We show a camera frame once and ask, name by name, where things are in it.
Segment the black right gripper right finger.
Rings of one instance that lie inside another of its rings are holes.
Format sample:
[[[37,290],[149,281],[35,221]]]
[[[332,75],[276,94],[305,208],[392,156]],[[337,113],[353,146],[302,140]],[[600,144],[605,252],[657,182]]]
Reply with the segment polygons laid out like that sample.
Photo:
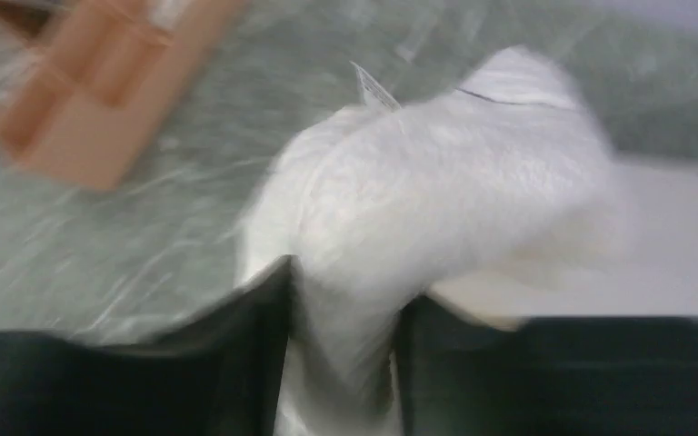
[[[515,332],[427,297],[394,338],[407,435],[698,435],[698,320],[543,317]]]

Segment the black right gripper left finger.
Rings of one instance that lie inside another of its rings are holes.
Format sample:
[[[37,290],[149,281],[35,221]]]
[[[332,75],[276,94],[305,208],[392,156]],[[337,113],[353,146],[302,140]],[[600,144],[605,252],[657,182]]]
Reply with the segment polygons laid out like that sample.
[[[291,310],[283,257],[137,343],[0,331],[0,435],[271,435]]]

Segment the white terry towel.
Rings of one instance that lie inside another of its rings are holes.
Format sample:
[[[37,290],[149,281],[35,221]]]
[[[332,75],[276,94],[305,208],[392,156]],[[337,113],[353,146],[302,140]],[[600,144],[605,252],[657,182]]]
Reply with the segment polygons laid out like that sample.
[[[294,258],[276,433],[394,434],[405,305],[474,277],[478,319],[515,330],[498,296],[563,289],[622,256],[628,228],[603,128],[574,79],[522,46],[427,101],[347,105],[303,130],[235,235],[235,286]]]

